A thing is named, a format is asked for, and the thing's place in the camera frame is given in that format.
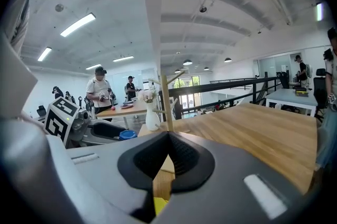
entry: workbench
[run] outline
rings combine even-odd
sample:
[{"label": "workbench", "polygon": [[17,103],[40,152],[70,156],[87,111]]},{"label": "workbench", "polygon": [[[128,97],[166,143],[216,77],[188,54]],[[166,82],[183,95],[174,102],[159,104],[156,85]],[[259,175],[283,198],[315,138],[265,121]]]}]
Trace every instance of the workbench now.
[{"label": "workbench", "polygon": [[[284,175],[301,193],[308,191],[317,149],[316,120],[313,117],[241,104],[173,121],[173,127],[174,131],[245,149]],[[166,130],[165,122],[161,123],[161,129]],[[150,133],[153,132],[143,125],[138,136]],[[153,182],[154,196],[169,199],[173,179],[173,173],[160,170]]]}]

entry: black t-shirt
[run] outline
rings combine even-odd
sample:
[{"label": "black t-shirt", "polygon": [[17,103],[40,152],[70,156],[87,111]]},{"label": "black t-shirt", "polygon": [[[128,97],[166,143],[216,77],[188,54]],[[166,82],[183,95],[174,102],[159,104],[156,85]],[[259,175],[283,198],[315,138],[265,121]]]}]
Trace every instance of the black t-shirt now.
[{"label": "black t-shirt", "polygon": [[[305,69],[306,69],[306,64],[304,64],[303,61],[301,61],[301,62],[300,62],[300,70],[301,70],[301,72],[302,72],[303,70],[305,70]],[[307,78],[308,78],[308,77],[306,76],[306,73],[301,74],[301,75],[299,76],[300,81],[307,80]]]},{"label": "black t-shirt", "polygon": [[[135,89],[135,85],[133,83],[127,83],[126,84],[126,88],[127,89],[129,89],[129,88],[130,89]],[[130,91],[127,92],[127,98],[128,98],[128,100],[131,100],[134,97],[136,97],[136,92],[130,92]]]}]

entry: white table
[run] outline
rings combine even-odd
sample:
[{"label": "white table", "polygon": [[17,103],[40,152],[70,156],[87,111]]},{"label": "white table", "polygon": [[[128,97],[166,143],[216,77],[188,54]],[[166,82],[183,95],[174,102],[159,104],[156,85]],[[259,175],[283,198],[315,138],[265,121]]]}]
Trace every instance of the white table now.
[{"label": "white table", "polygon": [[266,96],[266,107],[269,107],[269,103],[276,103],[281,105],[289,105],[294,107],[300,107],[306,109],[305,114],[308,114],[308,110],[311,110],[310,116],[314,117],[316,112],[317,101],[313,95],[313,90],[308,91],[308,97],[301,97],[295,94],[294,89],[280,88],[277,91]]}]

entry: metal railing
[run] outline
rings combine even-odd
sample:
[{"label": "metal railing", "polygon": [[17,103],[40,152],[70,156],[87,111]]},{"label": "metal railing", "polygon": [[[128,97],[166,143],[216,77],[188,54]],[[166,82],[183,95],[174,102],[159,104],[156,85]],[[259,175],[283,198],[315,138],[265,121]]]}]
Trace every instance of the metal railing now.
[{"label": "metal railing", "polygon": [[[235,79],[224,79],[224,80],[213,80],[210,81],[210,84],[217,84],[217,83],[225,83],[225,82],[232,82],[232,81],[243,81],[243,80],[249,80],[249,79],[256,79],[255,77],[249,77],[249,78],[235,78]],[[237,89],[251,89],[252,86],[251,85],[245,85],[243,87],[230,87],[230,89],[232,88],[237,88]]]},{"label": "metal railing", "polygon": [[[251,103],[253,104],[258,104],[265,98],[257,99],[257,94],[263,91],[268,91],[268,89],[274,88],[274,91],[276,91],[277,86],[280,85],[281,83],[277,83],[278,77],[266,77],[266,78],[247,78],[247,79],[240,79],[236,81],[230,81],[230,82],[224,82],[224,83],[213,83],[213,84],[206,84],[206,85],[199,85],[199,86],[193,86],[193,87],[182,87],[182,88],[174,88],[174,89],[169,89],[168,93],[170,97],[174,97],[174,99],[177,99],[177,102],[174,105],[174,110],[175,110],[175,119],[181,119],[182,118],[182,113],[191,111],[191,110],[200,110],[202,108],[210,107],[210,106],[215,106],[215,105],[220,105],[220,104],[225,104],[229,103],[230,107],[234,105],[234,101],[238,99],[242,99],[248,96],[253,96],[253,100]],[[266,87],[264,86],[261,90],[256,90],[256,85],[259,83],[265,83],[269,81],[274,81],[274,85],[271,87]],[[237,96],[234,98],[222,100],[222,101],[217,101],[215,103],[210,103],[210,104],[202,104],[199,106],[194,106],[190,108],[182,108],[182,105],[180,104],[180,99],[179,96],[183,95],[189,95],[189,94],[194,94],[194,93],[202,93],[202,92],[208,92],[208,91],[215,91],[219,89],[226,89],[226,88],[234,88],[234,87],[244,87],[251,85],[253,87],[253,92]],[[161,105],[164,107],[163,103],[163,96],[162,92],[159,92],[159,95],[161,97]]]}]

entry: backpack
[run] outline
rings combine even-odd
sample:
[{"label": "backpack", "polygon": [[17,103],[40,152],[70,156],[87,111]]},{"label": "backpack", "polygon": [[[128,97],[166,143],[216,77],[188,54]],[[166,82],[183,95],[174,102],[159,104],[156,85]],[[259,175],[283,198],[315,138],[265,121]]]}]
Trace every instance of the backpack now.
[{"label": "backpack", "polygon": [[306,64],[305,73],[308,78],[312,77],[312,67],[309,64]]}]

